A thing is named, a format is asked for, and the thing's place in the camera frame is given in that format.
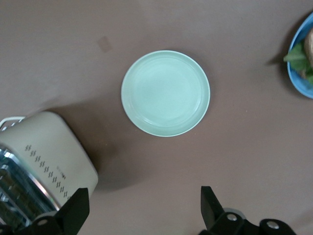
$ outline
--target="screw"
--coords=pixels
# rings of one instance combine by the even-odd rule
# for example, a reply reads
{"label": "screw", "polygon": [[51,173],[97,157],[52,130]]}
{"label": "screw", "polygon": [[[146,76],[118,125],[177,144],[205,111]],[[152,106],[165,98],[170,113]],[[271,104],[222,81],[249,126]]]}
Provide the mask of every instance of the screw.
{"label": "screw", "polygon": [[279,229],[279,225],[274,221],[269,221],[266,223],[271,229]]}
{"label": "screw", "polygon": [[46,224],[47,222],[48,222],[48,220],[42,219],[42,220],[40,220],[40,221],[37,223],[37,225],[38,225],[38,226],[42,226],[42,225]]}
{"label": "screw", "polygon": [[237,220],[237,216],[235,216],[234,214],[228,214],[227,215],[227,219],[229,219],[230,221],[236,221]]}

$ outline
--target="blue bowl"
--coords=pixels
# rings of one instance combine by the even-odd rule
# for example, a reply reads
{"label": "blue bowl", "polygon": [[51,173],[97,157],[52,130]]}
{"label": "blue bowl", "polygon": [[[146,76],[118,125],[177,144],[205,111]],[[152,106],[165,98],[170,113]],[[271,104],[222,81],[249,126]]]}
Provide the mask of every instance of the blue bowl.
{"label": "blue bowl", "polygon": [[[295,34],[291,45],[289,47],[289,51],[301,40],[303,40],[309,31],[313,28],[313,13],[311,13],[306,20],[299,27],[297,33]],[[313,99],[313,85],[308,82],[308,80],[303,79],[299,76],[299,74],[290,67],[290,63],[287,62],[288,74],[293,83],[294,87],[306,97]]]}

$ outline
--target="green leaf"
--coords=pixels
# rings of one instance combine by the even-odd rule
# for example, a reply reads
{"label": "green leaf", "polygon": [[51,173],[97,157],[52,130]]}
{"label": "green leaf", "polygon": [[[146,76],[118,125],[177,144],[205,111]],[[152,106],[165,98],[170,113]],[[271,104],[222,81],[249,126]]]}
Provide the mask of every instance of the green leaf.
{"label": "green leaf", "polygon": [[313,68],[312,68],[312,67],[310,67],[310,68],[306,71],[306,76],[307,76],[307,77],[313,76]]}
{"label": "green leaf", "polygon": [[290,66],[296,71],[307,71],[311,68],[311,65],[307,59],[290,61]]}
{"label": "green leaf", "polygon": [[288,53],[288,55],[286,55],[284,57],[284,61],[287,62],[291,62],[291,61],[297,61],[297,60],[307,60],[307,56],[305,54],[305,50],[304,50],[304,42],[301,41],[299,43],[297,43]]}
{"label": "green leaf", "polygon": [[308,77],[308,81],[313,85],[313,75]]}

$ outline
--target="light green plate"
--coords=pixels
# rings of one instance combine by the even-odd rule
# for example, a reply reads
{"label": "light green plate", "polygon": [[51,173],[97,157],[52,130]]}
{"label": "light green plate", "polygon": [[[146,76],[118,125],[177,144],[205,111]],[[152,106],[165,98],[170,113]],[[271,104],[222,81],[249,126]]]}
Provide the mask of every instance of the light green plate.
{"label": "light green plate", "polygon": [[138,128],[170,137],[201,121],[209,105],[210,86],[193,59],[161,50],[141,57],[129,68],[121,95],[127,116]]}

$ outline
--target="blue plate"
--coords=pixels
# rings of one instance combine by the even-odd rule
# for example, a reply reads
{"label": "blue plate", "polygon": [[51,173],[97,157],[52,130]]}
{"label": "blue plate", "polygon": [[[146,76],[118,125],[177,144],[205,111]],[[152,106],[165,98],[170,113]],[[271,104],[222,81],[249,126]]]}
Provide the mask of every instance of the blue plate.
{"label": "blue plate", "polygon": [[[309,31],[313,28],[313,13],[306,18],[306,20],[299,27],[297,33],[295,34],[291,45],[289,47],[289,51],[301,40],[303,40]],[[299,76],[299,74],[290,67],[290,63],[287,62],[288,74],[293,83],[294,87],[306,97],[313,99],[313,85],[308,82],[308,80],[303,79]]]}
{"label": "blue plate", "polygon": [[138,128],[170,137],[201,121],[209,105],[210,86],[193,59],[161,50],[141,57],[129,68],[121,96],[127,116]]}

